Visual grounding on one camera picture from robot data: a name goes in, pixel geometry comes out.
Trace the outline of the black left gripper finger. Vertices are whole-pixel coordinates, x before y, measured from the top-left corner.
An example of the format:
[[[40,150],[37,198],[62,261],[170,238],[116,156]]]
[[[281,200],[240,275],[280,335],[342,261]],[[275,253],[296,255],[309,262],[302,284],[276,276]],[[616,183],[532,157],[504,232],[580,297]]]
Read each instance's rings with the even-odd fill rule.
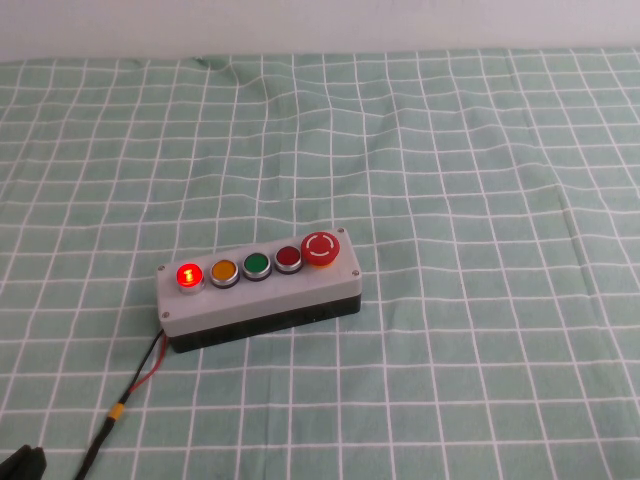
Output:
[[[29,479],[29,463],[32,448],[23,445],[11,456],[1,463],[1,480],[24,480]]]
[[[47,468],[44,450],[33,448],[27,457],[27,480],[41,480]]]

